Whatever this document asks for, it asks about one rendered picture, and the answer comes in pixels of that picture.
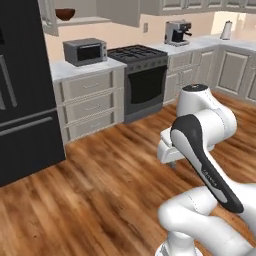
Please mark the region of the grey base cabinet run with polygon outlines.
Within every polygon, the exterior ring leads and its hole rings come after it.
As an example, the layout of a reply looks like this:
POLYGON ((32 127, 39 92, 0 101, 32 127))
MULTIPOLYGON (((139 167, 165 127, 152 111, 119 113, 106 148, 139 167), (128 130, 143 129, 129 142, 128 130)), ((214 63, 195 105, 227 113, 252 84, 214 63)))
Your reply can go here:
POLYGON ((208 46, 171 55, 164 103, 174 101, 182 87, 205 84, 211 90, 256 105, 256 51, 235 46, 208 46))

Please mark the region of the open grey wall cabinet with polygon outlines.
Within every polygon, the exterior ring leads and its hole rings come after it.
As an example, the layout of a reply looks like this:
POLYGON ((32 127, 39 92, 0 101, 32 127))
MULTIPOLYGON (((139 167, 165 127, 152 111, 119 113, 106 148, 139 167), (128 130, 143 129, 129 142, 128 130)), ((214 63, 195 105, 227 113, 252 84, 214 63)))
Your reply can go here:
POLYGON ((69 21, 57 19, 59 26, 83 25, 109 22, 97 14, 96 0, 54 0, 56 9, 74 9, 75 14, 69 21))

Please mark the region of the grey wall cabinet run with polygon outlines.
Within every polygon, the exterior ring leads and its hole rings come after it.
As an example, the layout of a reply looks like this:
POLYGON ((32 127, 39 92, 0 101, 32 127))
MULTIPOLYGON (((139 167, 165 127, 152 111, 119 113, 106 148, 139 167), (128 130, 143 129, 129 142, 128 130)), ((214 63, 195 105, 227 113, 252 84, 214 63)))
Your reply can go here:
POLYGON ((140 9, 156 16, 217 11, 256 14, 256 0, 140 0, 140 9))

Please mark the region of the silver coffee machine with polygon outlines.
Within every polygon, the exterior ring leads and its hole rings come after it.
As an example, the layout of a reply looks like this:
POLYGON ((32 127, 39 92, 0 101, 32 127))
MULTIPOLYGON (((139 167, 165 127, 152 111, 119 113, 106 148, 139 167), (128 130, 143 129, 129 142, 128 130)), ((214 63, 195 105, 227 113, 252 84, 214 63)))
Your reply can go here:
POLYGON ((167 21, 165 28, 164 43, 175 47, 188 45, 189 41, 184 40, 184 35, 191 36, 189 30, 192 24, 185 20, 167 21))

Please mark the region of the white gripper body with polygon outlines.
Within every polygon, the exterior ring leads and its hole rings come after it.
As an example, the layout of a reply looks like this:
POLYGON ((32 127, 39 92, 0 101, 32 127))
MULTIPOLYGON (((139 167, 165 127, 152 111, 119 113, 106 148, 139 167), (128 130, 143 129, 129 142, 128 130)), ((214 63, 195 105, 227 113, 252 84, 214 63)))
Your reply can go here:
POLYGON ((184 159, 184 156, 175 147, 169 147, 163 140, 160 140, 157 158, 162 164, 167 164, 184 159))

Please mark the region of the black stove with oven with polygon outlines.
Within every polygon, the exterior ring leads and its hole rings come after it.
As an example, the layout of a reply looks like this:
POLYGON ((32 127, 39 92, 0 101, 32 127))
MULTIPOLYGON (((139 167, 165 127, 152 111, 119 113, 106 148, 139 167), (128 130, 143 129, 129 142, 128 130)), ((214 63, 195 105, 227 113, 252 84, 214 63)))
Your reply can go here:
POLYGON ((124 122, 131 123, 162 109, 168 54, 144 45, 108 50, 108 56, 125 63, 124 122))

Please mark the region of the grey drawer cabinet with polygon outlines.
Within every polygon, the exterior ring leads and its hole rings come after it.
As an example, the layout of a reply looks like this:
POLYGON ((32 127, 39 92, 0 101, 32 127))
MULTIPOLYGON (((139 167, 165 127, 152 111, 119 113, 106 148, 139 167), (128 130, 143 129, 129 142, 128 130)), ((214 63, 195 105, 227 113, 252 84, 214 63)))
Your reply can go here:
POLYGON ((124 121, 124 68, 68 77, 53 83, 63 143, 124 121))

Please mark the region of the grey toaster oven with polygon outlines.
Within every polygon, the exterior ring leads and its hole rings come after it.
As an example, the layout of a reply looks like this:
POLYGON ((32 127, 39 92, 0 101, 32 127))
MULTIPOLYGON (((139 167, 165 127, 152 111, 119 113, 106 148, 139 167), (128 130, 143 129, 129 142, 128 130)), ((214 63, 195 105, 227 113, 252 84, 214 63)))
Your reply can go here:
POLYGON ((76 67, 107 60, 107 44, 96 38, 64 41, 63 50, 65 60, 76 67))

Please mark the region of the black fridge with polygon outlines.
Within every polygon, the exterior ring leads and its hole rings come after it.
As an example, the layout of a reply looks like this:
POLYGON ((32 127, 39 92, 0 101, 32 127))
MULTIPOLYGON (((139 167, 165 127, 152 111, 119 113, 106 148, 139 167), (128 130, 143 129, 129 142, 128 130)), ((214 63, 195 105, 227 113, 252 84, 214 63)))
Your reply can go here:
POLYGON ((37 0, 0 0, 0 187, 65 159, 37 0))

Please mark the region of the open grey cabinet door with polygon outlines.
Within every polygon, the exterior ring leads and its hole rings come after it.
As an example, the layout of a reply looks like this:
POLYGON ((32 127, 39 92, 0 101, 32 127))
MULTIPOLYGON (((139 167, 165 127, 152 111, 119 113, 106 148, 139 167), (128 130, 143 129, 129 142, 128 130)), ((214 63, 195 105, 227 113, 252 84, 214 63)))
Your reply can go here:
POLYGON ((43 31, 52 36, 58 36, 58 25, 54 0, 38 0, 43 31))

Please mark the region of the brown bowl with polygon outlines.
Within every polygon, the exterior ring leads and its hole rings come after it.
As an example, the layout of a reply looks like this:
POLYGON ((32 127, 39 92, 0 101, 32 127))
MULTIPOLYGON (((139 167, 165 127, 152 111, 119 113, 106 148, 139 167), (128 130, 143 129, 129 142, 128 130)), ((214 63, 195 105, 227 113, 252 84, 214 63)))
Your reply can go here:
POLYGON ((75 15, 75 10, 71 8, 56 9, 55 13, 60 20, 69 21, 75 15))

